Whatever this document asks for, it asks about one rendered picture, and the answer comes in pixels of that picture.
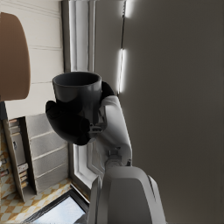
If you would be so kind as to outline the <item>wooden shelf unit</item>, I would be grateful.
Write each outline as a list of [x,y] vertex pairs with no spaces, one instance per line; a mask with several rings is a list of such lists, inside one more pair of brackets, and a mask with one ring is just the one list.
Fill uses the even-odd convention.
[[7,119],[4,119],[3,129],[8,144],[10,160],[17,191],[22,200],[25,200],[24,189],[29,185],[27,172],[28,164],[26,163],[24,144],[21,135],[19,120],[14,119],[8,121]]

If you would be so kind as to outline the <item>dark grey cup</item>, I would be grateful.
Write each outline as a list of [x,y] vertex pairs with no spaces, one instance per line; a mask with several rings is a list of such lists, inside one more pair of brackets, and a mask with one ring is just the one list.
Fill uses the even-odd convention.
[[98,110],[102,97],[102,78],[98,74],[63,73],[52,79],[52,85],[58,104],[84,116],[92,124],[98,123]]

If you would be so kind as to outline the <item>grey drawer cabinet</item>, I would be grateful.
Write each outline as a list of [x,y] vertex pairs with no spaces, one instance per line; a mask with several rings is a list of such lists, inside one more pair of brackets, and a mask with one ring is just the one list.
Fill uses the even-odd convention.
[[67,178],[68,143],[53,130],[45,114],[24,116],[20,122],[34,189],[42,193]]

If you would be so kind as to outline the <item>brown wooden table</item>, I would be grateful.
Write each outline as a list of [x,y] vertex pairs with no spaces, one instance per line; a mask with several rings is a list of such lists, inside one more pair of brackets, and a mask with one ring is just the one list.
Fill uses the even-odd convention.
[[0,15],[0,101],[23,100],[29,94],[31,69],[25,32],[12,14]]

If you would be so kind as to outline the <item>white framed door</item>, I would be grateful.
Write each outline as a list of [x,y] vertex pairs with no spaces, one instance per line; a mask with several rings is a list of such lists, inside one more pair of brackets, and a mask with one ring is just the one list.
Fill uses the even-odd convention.
[[[65,72],[95,70],[95,8],[95,0],[62,1]],[[92,144],[69,147],[70,176],[77,186],[89,190],[97,177],[88,169],[88,151]]]

